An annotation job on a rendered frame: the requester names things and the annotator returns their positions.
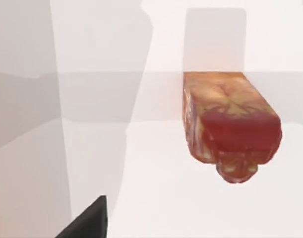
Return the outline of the red and orange bottle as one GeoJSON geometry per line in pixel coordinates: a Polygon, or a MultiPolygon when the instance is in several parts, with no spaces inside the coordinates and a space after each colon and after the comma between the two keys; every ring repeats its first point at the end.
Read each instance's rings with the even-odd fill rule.
{"type": "Polygon", "coordinates": [[[279,149],[281,120],[242,72],[183,73],[182,117],[190,154],[228,183],[244,183],[279,149]]]}

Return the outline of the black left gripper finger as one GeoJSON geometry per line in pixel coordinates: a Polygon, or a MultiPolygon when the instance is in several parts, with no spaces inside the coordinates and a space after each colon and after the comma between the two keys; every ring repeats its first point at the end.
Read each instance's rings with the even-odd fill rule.
{"type": "Polygon", "coordinates": [[[99,196],[55,238],[107,238],[107,197],[99,196]]]}

